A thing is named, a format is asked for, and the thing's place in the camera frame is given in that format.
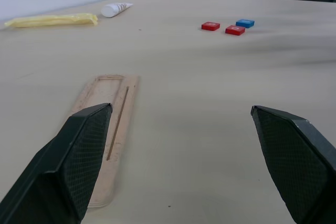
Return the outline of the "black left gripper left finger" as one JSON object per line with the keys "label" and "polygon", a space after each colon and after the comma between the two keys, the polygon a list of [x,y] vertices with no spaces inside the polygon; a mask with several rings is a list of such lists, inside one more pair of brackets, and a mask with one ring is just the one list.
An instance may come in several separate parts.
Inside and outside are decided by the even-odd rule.
{"label": "black left gripper left finger", "polygon": [[70,116],[1,201],[1,223],[81,223],[104,155],[110,103]]}

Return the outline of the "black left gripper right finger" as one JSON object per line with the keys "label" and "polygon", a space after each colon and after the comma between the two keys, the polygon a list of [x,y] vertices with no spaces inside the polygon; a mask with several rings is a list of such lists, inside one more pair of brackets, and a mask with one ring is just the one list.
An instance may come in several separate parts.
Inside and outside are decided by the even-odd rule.
{"label": "black left gripper right finger", "polygon": [[295,223],[335,223],[335,147],[305,118],[254,105],[268,171]]}

